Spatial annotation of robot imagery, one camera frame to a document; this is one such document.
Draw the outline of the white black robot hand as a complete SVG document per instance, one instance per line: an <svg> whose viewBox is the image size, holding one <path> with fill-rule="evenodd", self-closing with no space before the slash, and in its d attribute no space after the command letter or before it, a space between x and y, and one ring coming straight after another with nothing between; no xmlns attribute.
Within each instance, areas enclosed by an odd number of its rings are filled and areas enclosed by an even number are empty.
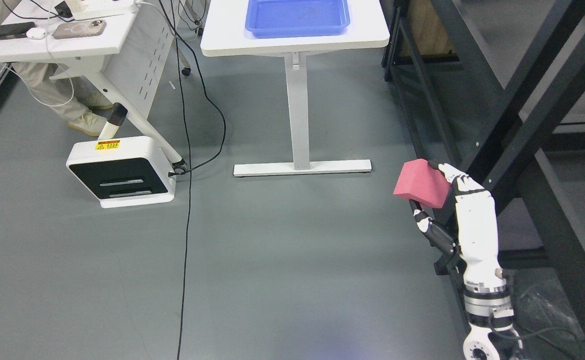
<svg viewBox="0 0 585 360"><path fill-rule="evenodd" d="M462 276L464 285L476 293L504 291L507 281L498 274L501 270L498 261L498 221L491 192L470 175L448 163L416 159L405 162L401 172L410 175L410 190L407 193L410 195L413 218L420 232L444 255L458 250L461 259L466 262L466 270ZM439 178L445 179L453 190L458 228L456 243L445 228L436 223L417 201L418 180L425 179L430 185L438 182Z"/></svg>

